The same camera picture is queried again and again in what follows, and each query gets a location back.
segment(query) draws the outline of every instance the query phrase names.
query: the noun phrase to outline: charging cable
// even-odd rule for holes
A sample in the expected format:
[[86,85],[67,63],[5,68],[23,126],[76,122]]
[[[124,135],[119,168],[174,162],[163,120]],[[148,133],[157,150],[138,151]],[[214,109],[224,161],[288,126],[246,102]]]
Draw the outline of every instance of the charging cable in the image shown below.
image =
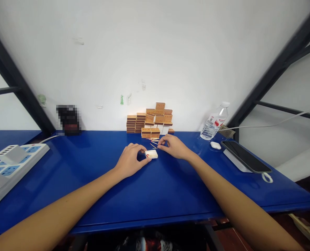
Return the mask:
[[46,138],[46,139],[42,140],[39,144],[42,144],[42,143],[44,143],[44,142],[46,142],[46,141],[48,141],[48,140],[50,140],[50,139],[52,139],[52,138],[56,138],[56,137],[58,137],[58,136],[60,136],[60,135],[55,135],[55,136],[52,136],[52,137],[50,137],[50,138]]
[[221,129],[221,130],[219,130],[219,131],[226,131],[226,130],[237,129],[237,128],[247,128],[247,127],[272,127],[272,126],[277,126],[277,125],[279,125],[279,124],[281,124],[281,123],[284,123],[284,122],[286,122],[286,121],[288,121],[288,120],[290,120],[290,119],[293,119],[293,118],[295,118],[295,117],[301,116],[301,115],[306,114],[306,113],[309,113],[309,112],[310,112],[310,110],[309,110],[309,111],[302,112],[302,113],[298,113],[298,114],[296,114],[296,115],[294,115],[294,116],[292,116],[292,117],[289,117],[288,119],[285,119],[285,120],[283,120],[283,121],[280,121],[278,124],[274,124],[274,125],[232,127],[232,128],[227,128],[227,129]]
[[273,183],[273,179],[268,173],[262,173],[262,178],[267,183]]

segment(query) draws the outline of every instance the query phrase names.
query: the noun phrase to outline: matchstick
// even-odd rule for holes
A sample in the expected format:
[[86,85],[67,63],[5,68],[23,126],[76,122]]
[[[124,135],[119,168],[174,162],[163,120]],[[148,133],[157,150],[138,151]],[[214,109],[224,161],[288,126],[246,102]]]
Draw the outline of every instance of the matchstick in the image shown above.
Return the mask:
[[[150,144],[151,144],[151,143],[150,143]],[[157,147],[156,147],[156,146],[154,146],[153,144],[151,144],[151,145],[157,149]]]

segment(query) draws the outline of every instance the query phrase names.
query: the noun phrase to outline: phone screen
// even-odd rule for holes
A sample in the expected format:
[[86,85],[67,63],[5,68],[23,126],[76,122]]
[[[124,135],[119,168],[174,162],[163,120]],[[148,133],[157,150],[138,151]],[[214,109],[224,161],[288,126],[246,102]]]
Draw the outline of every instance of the phone screen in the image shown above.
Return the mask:
[[235,141],[222,141],[222,144],[234,155],[239,157],[250,169],[256,172],[272,172],[265,164],[249,153]]

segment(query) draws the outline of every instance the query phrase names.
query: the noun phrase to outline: stacked matchboxes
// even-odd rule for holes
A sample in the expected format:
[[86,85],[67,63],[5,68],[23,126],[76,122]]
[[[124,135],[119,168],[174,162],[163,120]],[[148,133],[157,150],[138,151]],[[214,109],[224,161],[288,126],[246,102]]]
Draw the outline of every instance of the stacked matchboxes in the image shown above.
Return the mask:
[[135,133],[136,115],[127,116],[127,133]]
[[173,134],[172,110],[164,109],[165,103],[156,103],[155,109],[146,113],[127,116],[127,133],[141,133],[142,138],[159,138],[159,135]]

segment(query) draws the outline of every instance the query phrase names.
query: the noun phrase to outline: smartphone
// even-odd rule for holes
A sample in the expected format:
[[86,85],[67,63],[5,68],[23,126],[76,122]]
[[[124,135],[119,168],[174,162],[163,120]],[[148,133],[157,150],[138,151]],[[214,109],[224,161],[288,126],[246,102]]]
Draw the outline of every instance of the smartphone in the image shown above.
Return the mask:
[[221,144],[253,173],[271,173],[272,170],[235,141],[222,141]]

